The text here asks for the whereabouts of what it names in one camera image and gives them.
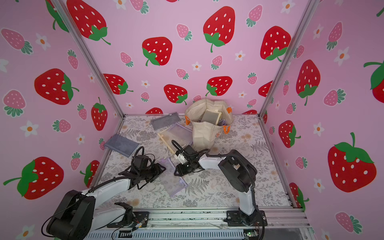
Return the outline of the purple mesh pouch bottom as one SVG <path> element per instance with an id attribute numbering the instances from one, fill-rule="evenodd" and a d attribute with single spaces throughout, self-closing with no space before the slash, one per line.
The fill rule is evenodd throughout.
<path id="1" fill-rule="evenodd" d="M 176 168 L 170 158 L 161 159 L 159 164 L 166 168 L 160 174 L 159 179 L 171 198 L 187 188 L 188 184 L 185 180 L 182 177 L 174 175 Z"/>

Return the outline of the yellow-trim mesh pouch bottom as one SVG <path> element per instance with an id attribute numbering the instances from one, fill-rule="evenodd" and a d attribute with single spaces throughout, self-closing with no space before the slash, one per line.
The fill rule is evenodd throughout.
<path id="1" fill-rule="evenodd" d="M 213 125 L 218 125 L 222 113 L 219 111 L 206 110 L 202 116 L 201 122 L 207 122 Z"/>

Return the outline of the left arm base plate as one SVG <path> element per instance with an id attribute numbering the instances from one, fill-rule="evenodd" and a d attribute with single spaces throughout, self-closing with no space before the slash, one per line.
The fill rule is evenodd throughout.
<path id="1" fill-rule="evenodd" d="M 126 214 L 121 221 L 111 223 L 107 225 L 107 228 L 124 228 L 124 227 L 135 227 L 138 224 L 140 228 L 145 228 L 148 224 L 149 212 L 131 212 Z"/>

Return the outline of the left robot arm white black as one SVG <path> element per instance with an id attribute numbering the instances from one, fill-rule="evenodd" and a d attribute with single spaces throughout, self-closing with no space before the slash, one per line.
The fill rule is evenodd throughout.
<path id="1" fill-rule="evenodd" d="M 55 213 L 43 223 L 42 235 L 59 240 L 83 240 L 88 233 L 107 226 L 140 228 L 144 221 L 138 220 L 131 205 L 117 202 L 113 208 L 100 206 L 120 193 L 142 189 L 141 182 L 152 183 L 165 170 L 153 154 L 145 154 L 145 148 L 139 147 L 130 166 L 118 177 L 81 192 L 67 192 Z"/>

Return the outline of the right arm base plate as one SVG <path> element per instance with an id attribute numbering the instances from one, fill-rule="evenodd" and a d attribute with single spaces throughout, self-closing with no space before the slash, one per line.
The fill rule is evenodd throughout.
<path id="1" fill-rule="evenodd" d="M 251 215 L 241 210 L 227 211 L 224 222 L 230 227 L 266 227 L 268 225 L 264 211 L 254 211 Z"/>

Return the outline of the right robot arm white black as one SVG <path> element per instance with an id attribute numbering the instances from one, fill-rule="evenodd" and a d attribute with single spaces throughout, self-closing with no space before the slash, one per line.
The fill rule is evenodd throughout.
<path id="1" fill-rule="evenodd" d="M 256 204 L 257 169 L 237 150 L 227 154 L 211 154 L 210 150 L 195 151 L 190 145 L 182 148 L 172 140 L 177 149 L 175 157 L 181 162 L 176 166 L 174 175 L 183 177 L 191 173 L 213 169 L 220 170 L 231 186 L 239 193 L 239 208 L 227 211 L 224 222 L 230 227 L 266 227 L 265 213 Z"/>

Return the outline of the beige canvas bag orange handles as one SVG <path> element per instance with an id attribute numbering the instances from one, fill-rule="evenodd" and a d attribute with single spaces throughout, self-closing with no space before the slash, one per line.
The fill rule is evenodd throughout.
<path id="1" fill-rule="evenodd" d="M 193 147 L 210 149 L 220 134 L 228 134 L 234 121 L 232 109 L 224 101 L 199 100 L 185 111 L 186 124 L 192 125 Z"/>

